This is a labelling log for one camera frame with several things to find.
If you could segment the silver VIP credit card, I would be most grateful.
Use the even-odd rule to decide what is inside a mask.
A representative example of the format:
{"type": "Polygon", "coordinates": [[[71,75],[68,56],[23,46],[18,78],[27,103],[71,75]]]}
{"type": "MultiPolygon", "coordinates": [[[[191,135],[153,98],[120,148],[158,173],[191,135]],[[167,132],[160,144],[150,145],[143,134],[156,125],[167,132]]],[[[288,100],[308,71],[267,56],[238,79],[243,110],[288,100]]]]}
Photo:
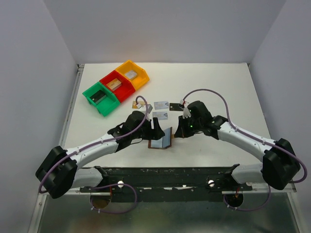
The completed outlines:
{"type": "Polygon", "coordinates": [[[168,101],[156,101],[154,102],[154,109],[155,110],[169,109],[169,102],[168,101]]]}

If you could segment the brown leather card holder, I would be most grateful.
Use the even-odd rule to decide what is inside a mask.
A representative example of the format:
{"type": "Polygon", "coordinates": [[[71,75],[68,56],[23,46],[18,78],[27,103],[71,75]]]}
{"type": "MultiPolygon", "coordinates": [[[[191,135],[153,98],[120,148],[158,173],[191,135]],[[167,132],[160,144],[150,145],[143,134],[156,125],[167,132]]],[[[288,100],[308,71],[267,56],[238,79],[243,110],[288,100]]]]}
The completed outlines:
{"type": "Polygon", "coordinates": [[[165,150],[172,146],[173,140],[173,128],[169,127],[164,130],[165,135],[159,140],[149,140],[148,148],[149,149],[158,149],[165,150]]]}

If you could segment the gold credit card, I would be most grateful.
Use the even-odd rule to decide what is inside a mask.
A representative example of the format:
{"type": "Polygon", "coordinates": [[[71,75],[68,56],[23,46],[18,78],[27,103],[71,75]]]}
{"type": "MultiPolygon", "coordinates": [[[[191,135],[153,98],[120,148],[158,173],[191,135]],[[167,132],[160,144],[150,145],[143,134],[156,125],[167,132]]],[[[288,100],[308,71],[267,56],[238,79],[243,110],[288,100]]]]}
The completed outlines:
{"type": "Polygon", "coordinates": [[[133,109],[139,109],[141,107],[141,104],[139,101],[133,101],[132,108],[133,109]]]}

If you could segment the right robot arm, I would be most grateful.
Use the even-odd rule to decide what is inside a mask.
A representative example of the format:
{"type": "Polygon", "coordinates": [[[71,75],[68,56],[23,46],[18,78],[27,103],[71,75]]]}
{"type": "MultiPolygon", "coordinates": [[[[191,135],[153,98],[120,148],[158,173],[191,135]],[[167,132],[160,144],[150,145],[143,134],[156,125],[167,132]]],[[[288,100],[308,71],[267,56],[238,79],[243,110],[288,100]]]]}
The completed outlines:
{"type": "Polygon", "coordinates": [[[234,165],[230,177],[238,184],[267,183],[276,190],[283,190],[300,170],[291,144],[259,137],[238,129],[223,116],[212,116],[203,102],[197,100],[181,106],[175,138],[188,138],[203,133],[216,140],[230,143],[259,160],[254,165],[234,165]]]}

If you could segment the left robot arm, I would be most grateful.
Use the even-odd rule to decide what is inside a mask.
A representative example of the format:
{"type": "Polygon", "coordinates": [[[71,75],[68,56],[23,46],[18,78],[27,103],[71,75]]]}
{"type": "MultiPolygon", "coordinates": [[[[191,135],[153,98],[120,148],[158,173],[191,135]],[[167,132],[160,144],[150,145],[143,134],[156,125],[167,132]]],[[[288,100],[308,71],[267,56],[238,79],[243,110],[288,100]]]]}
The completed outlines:
{"type": "Polygon", "coordinates": [[[133,111],[125,122],[94,141],[71,149],[52,148],[35,172],[38,191],[59,198],[75,186],[77,171],[83,166],[130,146],[135,139],[158,140],[164,135],[156,117],[149,119],[147,114],[133,111]]]}

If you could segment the black credit card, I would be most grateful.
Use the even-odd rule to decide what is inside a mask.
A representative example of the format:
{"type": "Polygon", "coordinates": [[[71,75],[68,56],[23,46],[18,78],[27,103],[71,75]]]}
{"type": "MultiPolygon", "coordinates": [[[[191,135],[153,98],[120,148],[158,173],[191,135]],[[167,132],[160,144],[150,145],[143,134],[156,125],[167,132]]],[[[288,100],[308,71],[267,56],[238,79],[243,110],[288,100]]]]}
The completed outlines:
{"type": "Polygon", "coordinates": [[[169,103],[170,111],[183,111],[184,105],[180,103],[169,103]]]}

